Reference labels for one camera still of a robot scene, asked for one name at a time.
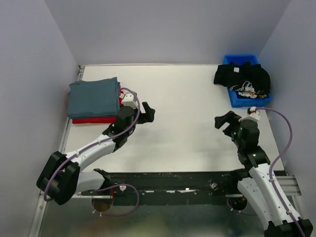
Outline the black floral print t-shirt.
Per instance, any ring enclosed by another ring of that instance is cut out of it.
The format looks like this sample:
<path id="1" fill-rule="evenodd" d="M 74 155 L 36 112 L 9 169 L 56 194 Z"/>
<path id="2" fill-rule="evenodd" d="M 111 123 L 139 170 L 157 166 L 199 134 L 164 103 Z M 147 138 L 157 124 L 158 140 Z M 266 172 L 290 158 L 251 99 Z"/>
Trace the black floral print t-shirt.
<path id="1" fill-rule="evenodd" d="M 234 91 L 238 96 L 249 99 L 263 99 L 268 97 L 271 90 L 271 79 L 268 72 L 260 64 L 251 65 L 219 65 L 215 73 L 214 84 Z"/>

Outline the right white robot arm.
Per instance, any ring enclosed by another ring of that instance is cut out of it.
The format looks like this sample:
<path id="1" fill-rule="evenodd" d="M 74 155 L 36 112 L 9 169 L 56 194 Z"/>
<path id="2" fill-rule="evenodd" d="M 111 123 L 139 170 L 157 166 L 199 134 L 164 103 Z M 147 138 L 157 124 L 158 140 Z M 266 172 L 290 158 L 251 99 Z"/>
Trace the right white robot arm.
<path id="1" fill-rule="evenodd" d="M 282 190 L 265 151 L 259 146 L 260 131 L 257 108 L 248 108 L 247 116 L 240 117 L 233 111 L 215 117 L 215 128 L 225 123 L 223 133 L 237 147 L 243 169 L 235 170 L 235 177 L 227 181 L 228 190 L 241 193 L 259 217 L 266 237 L 309 237 L 313 225 L 303 219 Z"/>

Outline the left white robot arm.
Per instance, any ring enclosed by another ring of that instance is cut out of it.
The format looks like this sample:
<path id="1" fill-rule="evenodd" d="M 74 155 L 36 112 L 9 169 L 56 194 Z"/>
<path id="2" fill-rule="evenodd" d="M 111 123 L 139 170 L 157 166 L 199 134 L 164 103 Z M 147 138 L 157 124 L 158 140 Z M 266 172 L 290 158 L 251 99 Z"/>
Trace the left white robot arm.
<path id="1" fill-rule="evenodd" d="M 94 190 L 99 195 L 106 194 L 110 187 L 106 172 L 102 169 L 84 172 L 84 169 L 120 149 L 136 125 L 154 121 L 155 109 L 147 102 L 142 102 L 142 106 L 143 113 L 138 107 L 122 105 L 115 121 L 96 140 L 66 154 L 52 153 L 36 182 L 46 200 L 63 205 L 76 193 Z"/>

